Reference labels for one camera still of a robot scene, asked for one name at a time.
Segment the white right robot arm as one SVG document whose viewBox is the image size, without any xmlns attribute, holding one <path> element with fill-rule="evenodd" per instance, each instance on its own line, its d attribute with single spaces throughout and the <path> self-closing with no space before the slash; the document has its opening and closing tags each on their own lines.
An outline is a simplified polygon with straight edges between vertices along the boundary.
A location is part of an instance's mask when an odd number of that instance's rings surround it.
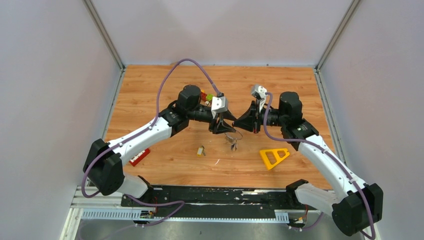
<svg viewBox="0 0 424 240">
<path fill-rule="evenodd" d="M 286 186 L 286 204 L 292 209 L 307 205 L 332 217 L 346 236 L 361 233 L 370 240 L 376 239 L 375 223 L 383 213 L 382 188 L 366 183 L 331 151 L 319 131 L 303 117 L 303 104 L 296 92 L 281 93 L 277 108 L 271 106 L 270 92 L 255 93 L 254 97 L 233 127 L 252 133 L 264 130 L 270 139 L 290 144 L 314 164 L 332 187 L 332 191 L 327 191 L 300 179 Z"/>
</svg>

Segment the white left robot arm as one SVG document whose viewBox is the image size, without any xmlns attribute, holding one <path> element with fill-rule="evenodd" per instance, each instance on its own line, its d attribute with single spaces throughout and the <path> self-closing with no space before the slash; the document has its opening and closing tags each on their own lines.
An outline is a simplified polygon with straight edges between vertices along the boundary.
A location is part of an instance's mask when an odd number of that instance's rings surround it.
<svg viewBox="0 0 424 240">
<path fill-rule="evenodd" d="M 201 104 L 200 88 L 186 85 L 177 99 L 146 125 L 110 142 L 95 140 L 83 166 L 84 177 L 104 196 L 119 192 L 133 196 L 142 207 L 149 206 L 153 193 L 148 183 L 140 176 L 125 175 L 123 167 L 142 151 L 187 128 L 190 121 L 208 123 L 213 134 L 234 133 L 236 130 L 226 120 L 235 121 L 236 117 L 223 94 L 213 97 L 206 106 Z"/>
</svg>

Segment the large keyring with keys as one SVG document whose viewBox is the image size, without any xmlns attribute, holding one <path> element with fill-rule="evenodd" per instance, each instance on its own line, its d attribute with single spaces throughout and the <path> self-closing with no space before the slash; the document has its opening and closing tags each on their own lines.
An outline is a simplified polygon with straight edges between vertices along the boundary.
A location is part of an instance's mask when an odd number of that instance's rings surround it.
<svg viewBox="0 0 424 240">
<path fill-rule="evenodd" d="M 235 135 L 230 135 L 228 132 L 224 133 L 225 140 L 230 144 L 230 150 L 232 152 L 238 149 L 238 141 L 243 138 L 243 135 L 240 131 L 236 130 Z"/>
</svg>

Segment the silver key with yellow tag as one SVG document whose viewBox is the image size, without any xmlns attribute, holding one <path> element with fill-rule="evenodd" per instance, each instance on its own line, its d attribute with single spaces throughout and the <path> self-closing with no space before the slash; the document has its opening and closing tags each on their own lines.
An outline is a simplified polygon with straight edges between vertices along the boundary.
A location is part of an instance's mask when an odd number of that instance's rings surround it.
<svg viewBox="0 0 424 240">
<path fill-rule="evenodd" d="M 201 145 L 201 146 L 198 147 L 197 152 L 196 152 L 196 155 L 198 157 L 205 156 L 206 155 L 206 153 L 205 153 L 205 147 L 203 145 Z"/>
</svg>

